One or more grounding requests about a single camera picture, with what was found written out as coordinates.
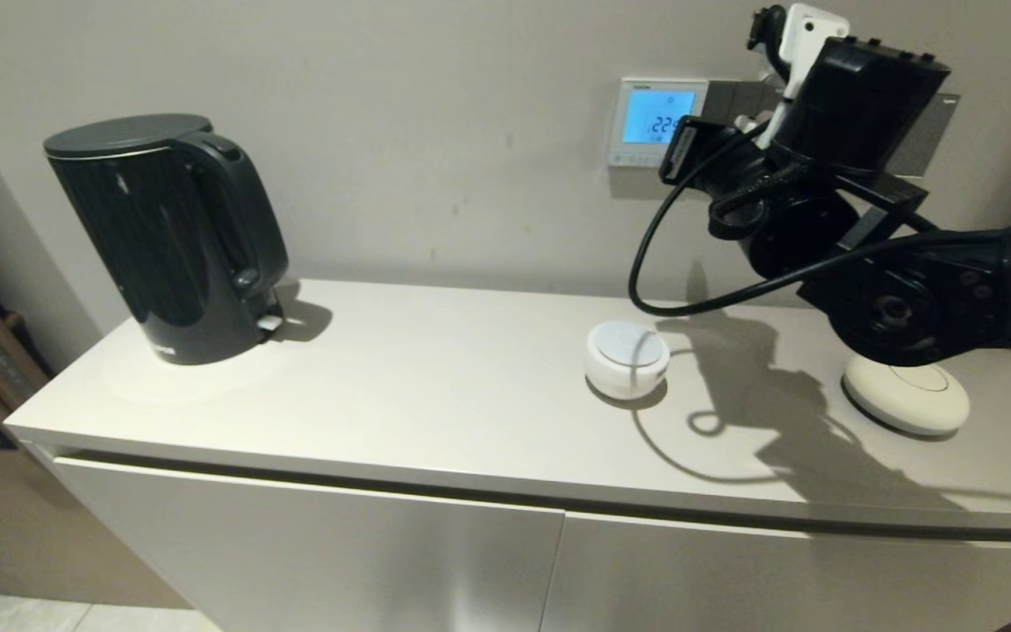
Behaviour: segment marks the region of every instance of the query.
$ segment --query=gray switch plate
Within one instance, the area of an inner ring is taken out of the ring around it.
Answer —
[[[709,85],[702,119],[731,124],[736,116],[755,116],[773,110],[778,99],[778,89],[761,81],[714,81]],[[904,137],[900,149],[888,160],[888,172],[896,176],[922,177],[960,100],[958,95],[935,95]]]

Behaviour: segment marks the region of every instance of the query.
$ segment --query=floor tile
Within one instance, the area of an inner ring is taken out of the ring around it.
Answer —
[[[0,596],[0,632],[73,632],[88,604]]]
[[[217,632],[201,613],[188,609],[92,607],[76,632]]]

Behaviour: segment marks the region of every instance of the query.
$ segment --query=thermostat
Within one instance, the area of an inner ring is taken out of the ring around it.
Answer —
[[[610,167],[661,167],[681,116],[705,109],[706,80],[623,79],[608,143]]]

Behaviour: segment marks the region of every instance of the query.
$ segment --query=blue lcd screen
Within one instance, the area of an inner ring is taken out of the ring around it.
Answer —
[[[669,144],[681,116],[694,113],[697,92],[633,90],[627,104],[623,143]]]

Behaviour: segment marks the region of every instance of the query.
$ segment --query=white cabinet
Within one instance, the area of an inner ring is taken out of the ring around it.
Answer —
[[[535,632],[564,513],[59,457],[225,632]]]
[[[569,513],[542,632],[991,632],[1008,622],[1011,543]]]

